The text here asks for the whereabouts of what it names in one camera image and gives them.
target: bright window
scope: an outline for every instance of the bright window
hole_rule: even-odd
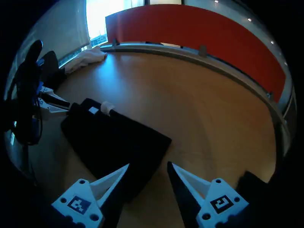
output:
[[[87,0],[87,26],[92,46],[105,43],[106,16],[144,5],[144,0]]]

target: red wall panel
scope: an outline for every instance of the red wall panel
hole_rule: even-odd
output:
[[[278,102],[285,74],[268,48],[250,31],[220,14],[185,5],[149,5],[106,17],[108,40],[201,45],[255,79]]]

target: black fabric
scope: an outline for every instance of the black fabric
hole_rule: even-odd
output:
[[[88,111],[100,105],[88,98],[81,105],[74,103],[62,131],[98,179],[130,163],[125,199],[131,201],[160,165],[171,139],[113,110],[111,117]]]

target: black object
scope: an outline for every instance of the black object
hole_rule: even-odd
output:
[[[74,103],[61,124],[62,131],[98,179],[130,163],[124,192],[126,201],[131,201],[158,168],[171,139],[114,110],[110,116],[89,111],[100,105],[88,98],[81,105]]]
[[[11,129],[22,145],[37,144],[42,134],[42,116],[37,97],[41,74],[37,58],[41,50],[42,42],[36,40],[30,46],[24,62],[18,67],[7,94],[5,106],[9,110],[9,116],[4,129]],[[17,98],[12,99],[15,86]],[[39,119],[33,119],[34,114],[39,116]]]

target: screw hole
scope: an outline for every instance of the screw hole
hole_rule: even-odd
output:
[[[93,220],[93,221],[97,221],[99,219],[99,217],[98,217],[98,215],[91,214],[90,219]]]
[[[65,219],[66,219],[67,221],[69,221],[69,222],[72,222],[72,221],[73,221],[73,218],[72,218],[72,216],[70,216],[70,215],[67,215],[67,216],[65,217]]]
[[[76,223],[76,227],[79,227],[79,228],[86,228],[86,226],[85,226],[82,222]]]
[[[205,213],[205,214],[203,214],[202,218],[203,218],[204,220],[208,220],[208,219],[211,218],[211,215],[210,215],[209,213]]]
[[[61,199],[60,199],[60,202],[66,203],[66,202],[67,202],[67,199],[66,199],[66,198],[61,198]]]

